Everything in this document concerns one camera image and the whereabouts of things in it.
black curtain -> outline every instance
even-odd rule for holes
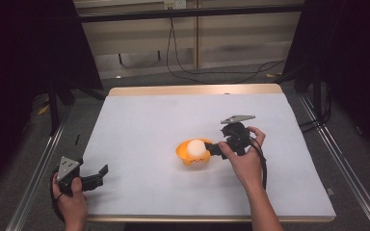
[[[30,118],[34,97],[48,92],[52,79],[67,88],[102,89],[81,24],[40,23],[70,16],[77,16],[71,0],[0,1],[0,171]]]

white tabletop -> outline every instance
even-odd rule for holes
[[[84,154],[81,174],[109,165],[104,185],[87,192],[90,220],[246,221],[250,207],[228,160],[186,167],[183,141],[223,141],[220,121],[255,115],[266,133],[267,193],[281,221],[335,218],[303,134],[282,93],[108,96]]]

human hand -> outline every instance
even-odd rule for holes
[[[79,177],[73,179],[71,191],[73,196],[68,196],[60,192],[56,183],[56,173],[52,179],[53,195],[57,199],[59,211],[65,218],[65,230],[83,230],[87,218],[87,198],[83,195],[83,185]]]
[[[258,128],[248,127],[248,129],[256,135],[255,139],[257,142],[253,141],[253,143],[260,149],[266,135]],[[237,178],[245,187],[245,189],[250,186],[262,188],[262,169],[260,157],[254,148],[251,147],[243,156],[237,156],[224,141],[219,142],[219,147],[230,160]]]

power cord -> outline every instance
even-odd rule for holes
[[[327,96],[326,96],[326,101],[325,101],[325,104],[324,104],[324,111],[325,112],[322,114],[321,118],[319,118],[319,119],[311,120],[309,122],[305,122],[305,123],[300,124],[299,125],[300,127],[305,127],[309,124],[313,124],[313,126],[311,126],[310,128],[302,130],[302,133],[309,132],[309,131],[319,127],[321,124],[326,124],[330,120],[330,117],[331,117],[331,106],[332,106],[332,97],[331,97],[331,93],[330,93],[330,88],[327,88]]]
[[[188,73],[188,74],[192,74],[192,75],[200,75],[200,74],[253,74],[252,76],[248,77],[248,78],[245,78],[241,81],[238,81],[238,82],[234,82],[234,83],[230,83],[230,84],[240,84],[240,83],[243,83],[243,82],[246,82],[248,81],[249,79],[252,79],[253,77],[255,77],[258,73],[261,73],[261,72],[264,72],[264,71],[267,71],[267,70],[270,70],[272,68],[274,68],[276,65],[278,64],[281,64],[283,62],[285,62],[285,59],[281,60],[281,61],[272,61],[272,62],[267,62],[265,64],[262,64],[257,71],[249,71],[249,72],[244,72],[244,71],[203,71],[203,72],[192,72],[192,71],[189,71],[189,70],[186,70],[182,64],[180,63],[179,61],[179,57],[178,57],[178,52],[177,52],[177,45],[176,45],[176,36],[175,36],[175,30],[173,28],[173,20],[171,18],[171,29],[170,29],[170,36],[169,36],[169,40],[168,40],[168,48],[167,48],[167,55],[166,55],[166,64],[167,64],[167,69],[169,70],[169,72],[175,76],[176,78],[180,78],[180,79],[187,79],[187,80],[191,80],[191,81],[195,81],[195,82],[198,82],[198,83],[202,83],[202,84],[207,84],[207,85],[216,85],[218,83],[207,83],[205,81],[201,81],[201,80],[197,80],[197,79],[194,79],[194,78],[189,78],[189,77],[184,77],[184,76],[179,76],[175,73],[172,72],[172,70],[170,69],[170,66],[169,66],[169,63],[168,63],[168,54],[170,52],[170,47],[171,47],[171,37],[173,37],[173,42],[174,42],[174,47],[175,47],[175,57],[176,57],[176,61],[179,65],[179,67],[181,68],[182,71]],[[262,70],[263,66],[266,65],[266,64],[272,64],[272,63],[275,63],[273,64],[272,66],[268,67],[268,68],[265,68]]]

black cable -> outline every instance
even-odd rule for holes
[[[314,128],[319,127],[321,124],[326,124],[330,120],[330,117],[331,117],[331,107],[332,107],[331,92],[330,92],[330,88],[327,88],[327,96],[326,96],[326,101],[325,101],[325,104],[324,104],[324,111],[325,112],[323,113],[323,115],[319,119],[311,120],[309,122],[305,122],[305,123],[300,124],[299,125],[300,127],[304,127],[308,124],[314,124],[316,122],[318,123],[318,124],[315,124],[314,126],[308,128],[308,129],[302,130],[302,133],[309,132],[309,131],[313,130]]]
[[[266,186],[267,186],[267,165],[266,165],[266,158],[264,158],[263,150],[261,149],[260,143],[255,138],[253,138],[253,137],[251,137],[251,140],[254,140],[257,143],[257,145],[258,145],[258,147],[257,147],[251,141],[251,147],[254,148],[254,150],[257,152],[257,155],[259,155],[259,158],[260,158],[260,164],[261,164],[262,171],[263,171],[262,185],[263,185],[263,189],[266,190]]]
[[[176,45],[176,36],[175,36],[175,30],[173,28],[173,21],[172,21],[172,18],[171,18],[171,29],[170,29],[170,36],[169,36],[169,40],[168,40],[168,48],[167,48],[167,55],[166,55],[166,62],[167,62],[167,68],[169,70],[169,72],[177,77],[177,78],[180,78],[180,79],[186,79],[186,80],[192,80],[192,81],[195,81],[195,82],[198,82],[198,83],[202,83],[202,84],[207,84],[207,85],[215,85],[217,83],[207,83],[207,82],[204,82],[204,81],[201,81],[201,80],[197,80],[197,79],[193,79],[193,78],[189,78],[189,77],[184,77],[184,76],[178,76],[176,75],[175,73],[173,73],[170,69],[170,66],[168,64],[168,54],[170,52],[170,47],[171,47],[171,37],[173,37],[173,42],[174,42],[174,47],[175,47],[175,57],[176,57],[176,61],[178,63],[178,65],[180,66],[180,68],[188,73],[188,74],[193,74],[193,75],[200,75],[200,74],[253,74],[252,76],[244,79],[244,80],[241,80],[241,81],[238,81],[238,82],[235,82],[235,83],[230,83],[230,84],[240,84],[240,83],[243,83],[245,81],[248,81],[249,79],[255,77],[258,73],[260,72],[264,72],[266,70],[269,70],[269,69],[272,69],[273,67],[275,67],[276,65],[278,64],[281,64],[283,62],[285,62],[285,59],[281,60],[281,61],[272,61],[272,62],[267,62],[265,64],[271,64],[271,63],[276,63],[274,65],[272,65],[271,67],[268,67],[268,68],[265,68],[265,69],[261,69],[265,64],[262,64],[259,69],[257,71],[250,71],[250,72],[243,72],[243,71],[205,71],[205,72],[191,72],[189,70],[186,70],[182,64],[180,63],[179,61],[179,57],[178,57],[178,52],[177,52],[177,45]]]

